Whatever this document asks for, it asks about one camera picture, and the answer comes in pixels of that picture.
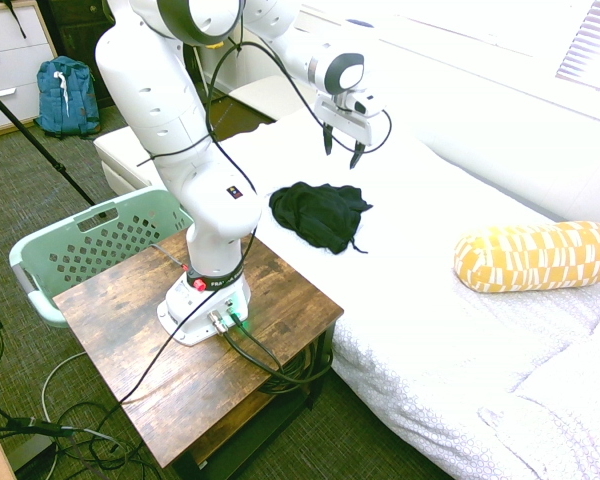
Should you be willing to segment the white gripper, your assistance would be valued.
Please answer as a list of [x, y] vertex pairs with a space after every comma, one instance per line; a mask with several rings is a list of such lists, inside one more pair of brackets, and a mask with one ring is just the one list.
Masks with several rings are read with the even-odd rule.
[[332, 127], [357, 142], [350, 160], [349, 168], [354, 169], [365, 153], [365, 146], [372, 144], [372, 129], [369, 119], [364, 115], [340, 108], [329, 96], [318, 94], [313, 109], [315, 115], [323, 122], [323, 144], [325, 154], [332, 152]]

